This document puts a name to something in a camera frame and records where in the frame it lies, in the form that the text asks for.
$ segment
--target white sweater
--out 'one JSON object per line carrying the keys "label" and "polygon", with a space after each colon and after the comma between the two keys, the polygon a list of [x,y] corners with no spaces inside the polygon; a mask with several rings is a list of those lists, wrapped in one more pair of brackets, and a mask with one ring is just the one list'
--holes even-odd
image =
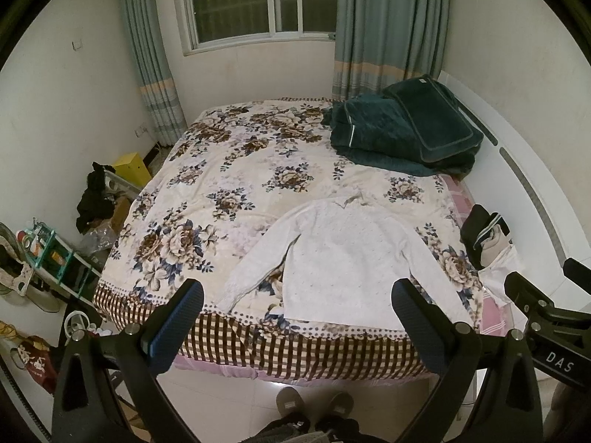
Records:
{"label": "white sweater", "polygon": [[234,268],[216,306],[230,312],[284,257],[287,319],[403,330],[391,291],[412,273],[452,322],[472,325],[419,235],[360,193],[311,201],[283,215]]}

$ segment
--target power outlet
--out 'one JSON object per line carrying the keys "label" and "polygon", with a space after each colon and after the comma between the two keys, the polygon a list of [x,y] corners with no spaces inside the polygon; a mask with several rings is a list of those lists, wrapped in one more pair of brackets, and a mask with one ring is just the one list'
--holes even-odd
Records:
{"label": "power outlet", "polygon": [[144,133],[148,132],[148,127],[146,126],[145,123],[142,123],[140,126],[138,126],[135,129],[135,135],[139,138],[141,135],[143,135]]}

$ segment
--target blue gripper pad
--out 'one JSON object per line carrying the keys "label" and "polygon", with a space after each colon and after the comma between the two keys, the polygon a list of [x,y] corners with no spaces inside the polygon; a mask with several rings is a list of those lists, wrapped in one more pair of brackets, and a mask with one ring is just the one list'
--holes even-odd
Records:
{"label": "blue gripper pad", "polygon": [[141,346],[153,375],[169,370],[182,342],[203,309],[203,287],[188,279],[169,302],[159,306],[146,322]]}
{"label": "blue gripper pad", "polygon": [[430,372],[443,374],[454,344],[451,322],[438,307],[427,303],[407,279],[392,287],[392,307]]}

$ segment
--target screw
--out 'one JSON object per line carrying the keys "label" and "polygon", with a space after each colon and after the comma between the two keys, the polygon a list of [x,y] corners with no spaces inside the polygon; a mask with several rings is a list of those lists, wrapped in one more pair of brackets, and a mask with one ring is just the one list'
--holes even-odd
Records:
{"label": "screw", "polygon": [[467,335],[468,333],[470,333],[472,331],[472,328],[470,328],[470,325],[468,323],[464,323],[463,321],[457,322],[454,325],[454,327],[456,328],[456,331],[462,335]]}
{"label": "screw", "polygon": [[140,328],[141,326],[139,323],[130,323],[125,328],[123,328],[123,331],[131,336],[135,335],[140,330]]}
{"label": "screw", "polygon": [[85,333],[86,333],[86,331],[84,331],[84,330],[76,330],[72,334],[72,340],[74,340],[74,341],[80,341],[82,338],[84,338],[84,334]]}
{"label": "screw", "polygon": [[517,330],[517,328],[513,328],[513,330],[511,330],[511,337],[515,341],[521,341],[523,340],[523,333],[521,333],[520,330]]}

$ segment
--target checkered bed skirt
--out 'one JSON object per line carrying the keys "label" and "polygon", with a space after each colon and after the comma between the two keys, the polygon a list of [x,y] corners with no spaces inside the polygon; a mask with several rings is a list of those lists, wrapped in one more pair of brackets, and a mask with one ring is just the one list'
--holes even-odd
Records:
{"label": "checkered bed skirt", "polygon": [[[115,326],[143,323],[156,308],[130,302],[99,286],[94,302]],[[281,380],[375,380],[412,377],[425,372],[408,338],[343,336],[329,340],[263,333],[259,325],[243,325],[235,318],[201,313],[179,354],[219,365],[251,367]]]}

